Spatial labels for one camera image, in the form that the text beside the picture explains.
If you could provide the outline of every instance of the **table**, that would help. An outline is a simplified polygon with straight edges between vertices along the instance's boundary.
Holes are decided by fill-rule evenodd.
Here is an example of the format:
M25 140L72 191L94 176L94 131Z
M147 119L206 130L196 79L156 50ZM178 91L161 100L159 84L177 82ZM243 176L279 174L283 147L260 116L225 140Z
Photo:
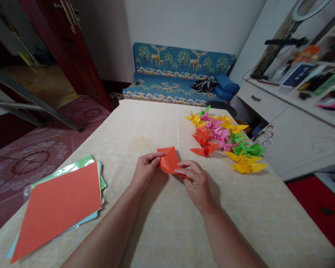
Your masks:
M137 158L175 146L182 160L195 160L211 179L215 200L270 267L333 267L335 249L270 168L253 175L235 172L223 153L211 158L190 151L198 143L184 116L198 107L121 100L106 121L61 165L92 154L104 164L108 187L98 219L55 238L11 267L59 267L128 186ZM212 114L226 111L211 109ZM20 229L27 203L0 230L0 267ZM145 193L122 267L215 267L199 212L184 185L157 170Z

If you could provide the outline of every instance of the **doorway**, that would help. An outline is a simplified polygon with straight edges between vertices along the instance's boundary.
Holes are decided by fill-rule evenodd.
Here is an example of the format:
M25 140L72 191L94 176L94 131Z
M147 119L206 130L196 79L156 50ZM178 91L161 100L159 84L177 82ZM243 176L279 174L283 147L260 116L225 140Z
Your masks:
M0 70L54 109L79 97L17 1L0 0Z

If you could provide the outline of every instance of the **blue sofa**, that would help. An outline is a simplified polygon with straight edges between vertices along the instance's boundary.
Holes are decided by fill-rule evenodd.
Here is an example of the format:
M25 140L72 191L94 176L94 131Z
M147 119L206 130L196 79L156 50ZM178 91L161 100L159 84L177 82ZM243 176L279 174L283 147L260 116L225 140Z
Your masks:
M234 55L144 43L133 45L133 55L134 82L123 90L124 98L201 107L209 100L225 102L214 92L197 92L190 86L196 80L229 75Z

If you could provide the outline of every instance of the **drawer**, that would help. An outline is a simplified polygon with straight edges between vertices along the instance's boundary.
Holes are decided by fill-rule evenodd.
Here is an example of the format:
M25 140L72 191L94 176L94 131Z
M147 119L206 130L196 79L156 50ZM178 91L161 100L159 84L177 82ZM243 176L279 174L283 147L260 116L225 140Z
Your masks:
M272 122L290 106L288 103L248 82L242 85L237 96L267 122Z

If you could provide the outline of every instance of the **blue cushion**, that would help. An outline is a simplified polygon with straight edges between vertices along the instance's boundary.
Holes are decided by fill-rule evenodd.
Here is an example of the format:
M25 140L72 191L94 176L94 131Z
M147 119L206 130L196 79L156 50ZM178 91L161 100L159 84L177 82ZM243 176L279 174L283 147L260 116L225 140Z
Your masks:
M231 81L231 79L229 79L224 74L219 74L218 76L216 76L216 80L218 81L221 90L224 92L236 94L239 91L239 85Z
M215 88L215 93L221 98L225 100L232 100L232 98L235 96L235 94L230 92L224 92L220 86L217 86Z

